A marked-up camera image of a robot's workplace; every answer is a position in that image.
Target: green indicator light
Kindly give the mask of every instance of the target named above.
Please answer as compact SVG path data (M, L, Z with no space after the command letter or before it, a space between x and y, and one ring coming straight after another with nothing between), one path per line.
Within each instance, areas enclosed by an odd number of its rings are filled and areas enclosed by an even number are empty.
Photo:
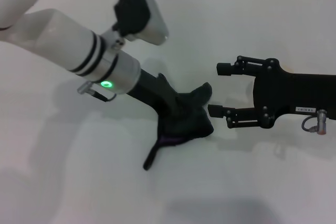
M102 85L104 88L112 88L113 84L109 81L103 81L102 83L100 83L100 85Z

